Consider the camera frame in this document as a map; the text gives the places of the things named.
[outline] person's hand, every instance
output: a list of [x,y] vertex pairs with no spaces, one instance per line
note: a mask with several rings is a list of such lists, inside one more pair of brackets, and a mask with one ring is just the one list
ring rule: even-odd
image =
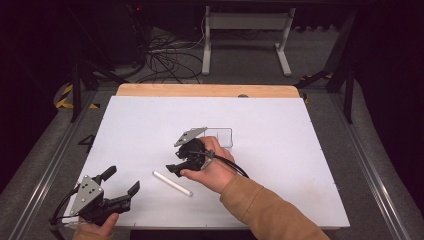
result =
[[118,221],[119,214],[112,213],[107,219],[106,222],[103,223],[102,226],[97,226],[96,224],[85,224],[80,225],[78,228],[89,233],[94,233],[99,236],[107,237],[112,234],[113,227],[115,227],[116,222]]
[[[206,150],[213,150],[216,155],[234,162],[234,157],[227,149],[224,149],[219,145],[219,142],[215,137],[202,137],[199,139],[203,142],[203,144],[205,144]],[[180,174],[188,179],[205,185],[214,192],[221,193],[225,186],[227,186],[230,180],[234,177],[236,172],[220,160],[214,159],[205,169],[201,171],[183,169]]]

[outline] human arm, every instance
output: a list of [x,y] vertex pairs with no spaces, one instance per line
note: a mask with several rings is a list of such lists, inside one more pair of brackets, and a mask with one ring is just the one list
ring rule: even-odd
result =
[[102,226],[95,224],[80,225],[75,231],[73,240],[112,240],[112,230],[118,221],[119,214],[111,214]]
[[[219,146],[216,138],[200,138],[207,150],[234,161]],[[198,181],[220,193],[220,201],[239,221],[247,224],[259,239],[328,239],[312,221],[295,206],[251,179],[235,173],[227,165],[213,160],[202,171],[182,170],[181,175]]]

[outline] white pen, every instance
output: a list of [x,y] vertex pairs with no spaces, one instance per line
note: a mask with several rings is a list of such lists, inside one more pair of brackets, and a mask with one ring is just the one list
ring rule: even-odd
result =
[[189,191],[189,190],[181,187],[180,185],[174,183],[173,181],[171,181],[169,178],[163,176],[162,174],[160,174],[156,171],[153,171],[153,175],[155,177],[159,178],[160,180],[164,181],[165,183],[167,183],[169,186],[171,186],[171,187],[177,189],[178,191],[184,193],[185,195],[190,196],[190,197],[193,196],[193,193],[191,191]]

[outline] tan jacket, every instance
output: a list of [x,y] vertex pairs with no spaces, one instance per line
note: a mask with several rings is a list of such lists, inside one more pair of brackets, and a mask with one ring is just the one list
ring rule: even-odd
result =
[[[295,206],[251,179],[236,175],[224,188],[220,201],[259,240],[329,239]],[[77,230],[74,240],[110,240]]]

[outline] white tabletop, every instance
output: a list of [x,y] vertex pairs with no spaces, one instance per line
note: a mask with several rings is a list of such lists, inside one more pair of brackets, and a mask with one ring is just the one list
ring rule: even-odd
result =
[[[126,194],[140,180],[131,211],[117,226],[132,229],[236,229],[246,226],[219,195],[169,173],[173,144],[197,127],[231,128],[231,153],[249,176],[297,206],[323,228],[349,221],[301,98],[112,97],[81,172],[91,177],[116,165],[102,183],[106,198]],[[156,170],[189,189],[189,197],[153,176]],[[73,198],[65,214],[69,213]]]

